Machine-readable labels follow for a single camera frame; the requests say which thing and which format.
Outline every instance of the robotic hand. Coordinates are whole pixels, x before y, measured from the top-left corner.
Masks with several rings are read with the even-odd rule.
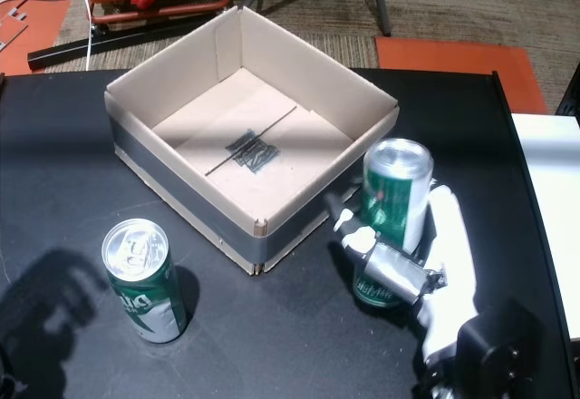
[[[427,330],[422,393],[437,399],[497,398],[513,391],[516,378],[531,379],[537,321],[514,301],[478,314],[469,240],[457,198],[447,186],[429,195],[436,235],[423,267],[362,224],[337,196],[325,199],[349,259],[418,308],[417,319]]]
[[[429,201],[437,235],[422,268],[402,248],[364,226],[336,196],[326,198],[347,256],[404,301],[421,304],[417,318],[427,329],[422,347],[427,367],[455,354],[459,329],[478,313],[471,250],[457,199],[447,186],[439,186]]]

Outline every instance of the beer can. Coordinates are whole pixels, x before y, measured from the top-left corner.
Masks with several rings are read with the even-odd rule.
[[[165,232],[146,219],[125,220],[102,242],[102,261],[115,294],[141,337],[165,343],[187,324]]]
[[[392,138],[375,143],[364,155],[364,222],[412,253],[421,240],[432,172],[433,158],[417,142]],[[401,302],[360,270],[354,273],[353,291],[375,307],[393,307]]]

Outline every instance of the can lid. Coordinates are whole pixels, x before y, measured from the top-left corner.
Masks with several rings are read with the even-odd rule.
[[[129,219],[117,224],[102,242],[105,267],[123,281],[140,281],[161,267],[169,243],[159,225],[146,219]]]
[[[429,150],[408,139],[377,142],[367,151],[366,158],[372,170],[401,179],[417,179],[433,170]]]

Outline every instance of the can label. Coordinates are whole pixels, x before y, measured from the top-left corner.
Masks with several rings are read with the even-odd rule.
[[[154,343],[173,340],[185,329],[187,318],[171,257],[151,277],[139,282],[109,279],[138,334]]]
[[[362,302],[374,307],[395,307],[401,302],[390,290],[364,275],[358,268],[354,271],[353,291]]]
[[[365,222],[384,238],[403,247],[412,180],[389,179],[371,170],[365,172],[362,189]]]

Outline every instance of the orange mat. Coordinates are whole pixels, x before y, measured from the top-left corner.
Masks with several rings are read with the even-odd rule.
[[[19,0],[0,5],[0,17],[17,6]],[[38,2],[29,1],[19,13],[25,13],[28,28],[19,34],[2,52],[0,52],[0,72],[6,75],[29,74],[26,61],[29,52],[51,47],[58,36],[70,1]]]
[[[381,68],[490,74],[497,71],[513,113],[547,113],[526,50],[490,44],[376,38]]]

